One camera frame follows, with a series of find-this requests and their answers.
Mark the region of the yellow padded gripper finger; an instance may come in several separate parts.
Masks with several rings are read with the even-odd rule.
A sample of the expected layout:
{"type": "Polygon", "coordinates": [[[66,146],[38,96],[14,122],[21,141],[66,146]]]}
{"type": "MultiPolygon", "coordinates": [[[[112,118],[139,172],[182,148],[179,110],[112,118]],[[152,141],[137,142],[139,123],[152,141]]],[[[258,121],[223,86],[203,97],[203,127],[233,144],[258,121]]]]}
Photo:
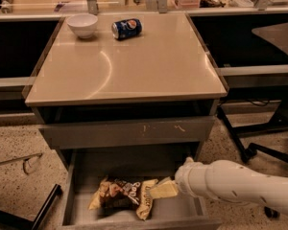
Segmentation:
{"type": "Polygon", "coordinates": [[[162,179],[149,190],[149,195],[152,199],[174,197],[177,196],[178,193],[179,189],[176,182],[170,177],[162,179]]]}

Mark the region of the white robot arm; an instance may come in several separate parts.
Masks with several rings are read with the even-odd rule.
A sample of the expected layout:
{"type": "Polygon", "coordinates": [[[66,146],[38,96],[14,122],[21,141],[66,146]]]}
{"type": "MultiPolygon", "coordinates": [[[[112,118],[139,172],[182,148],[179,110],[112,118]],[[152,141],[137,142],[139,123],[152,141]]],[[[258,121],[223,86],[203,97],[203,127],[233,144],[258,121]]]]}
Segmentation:
{"type": "Polygon", "coordinates": [[[256,172],[228,160],[203,164],[188,157],[174,179],[161,180],[148,194],[153,199],[184,194],[239,205],[252,203],[288,216],[288,177],[256,172]]]}

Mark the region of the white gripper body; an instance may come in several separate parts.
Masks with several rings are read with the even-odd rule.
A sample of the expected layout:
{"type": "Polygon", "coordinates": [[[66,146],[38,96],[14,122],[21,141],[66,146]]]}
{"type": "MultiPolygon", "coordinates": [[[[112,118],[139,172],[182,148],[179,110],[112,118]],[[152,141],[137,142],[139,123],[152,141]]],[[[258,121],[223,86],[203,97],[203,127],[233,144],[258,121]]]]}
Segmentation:
{"type": "Polygon", "coordinates": [[[197,196],[198,192],[193,189],[198,180],[191,172],[193,169],[198,169],[203,164],[195,162],[192,157],[187,157],[185,162],[178,168],[175,173],[175,182],[178,190],[188,196],[197,196]]]}

